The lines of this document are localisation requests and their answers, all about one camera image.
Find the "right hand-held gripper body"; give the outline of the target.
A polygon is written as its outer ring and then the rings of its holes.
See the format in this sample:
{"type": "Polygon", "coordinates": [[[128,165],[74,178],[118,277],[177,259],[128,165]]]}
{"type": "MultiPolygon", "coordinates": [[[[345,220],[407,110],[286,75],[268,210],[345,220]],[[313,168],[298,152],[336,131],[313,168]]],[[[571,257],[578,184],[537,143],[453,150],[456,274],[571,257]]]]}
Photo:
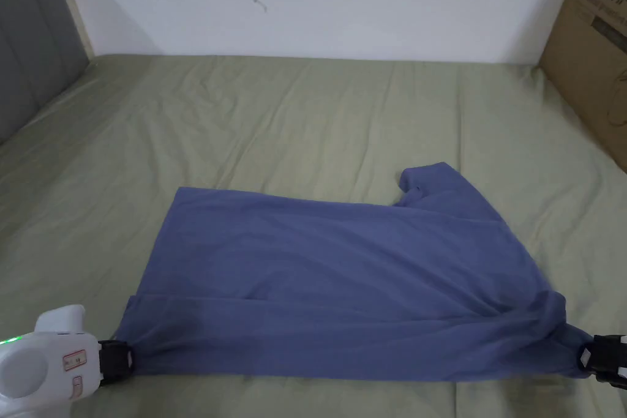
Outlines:
{"type": "Polygon", "coordinates": [[[614,341],[614,353],[615,353],[615,378],[614,387],[626,390],[626,336],[625,335],[611,335],[611,339],[614,341]]]}

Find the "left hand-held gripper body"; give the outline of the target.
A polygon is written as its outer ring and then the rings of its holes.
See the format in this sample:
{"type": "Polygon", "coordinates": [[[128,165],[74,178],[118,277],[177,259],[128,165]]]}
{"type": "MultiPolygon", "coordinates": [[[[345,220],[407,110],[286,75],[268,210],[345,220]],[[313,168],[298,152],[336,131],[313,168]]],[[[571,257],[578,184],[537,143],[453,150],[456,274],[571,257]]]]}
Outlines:
{"type": "Polygon", "coordinates": [[[56,308],[33,332],[1,342],[1,417],[70,417],[106,384],[102,344],[83,330],[84,315],[80,304],[56,308]]]}

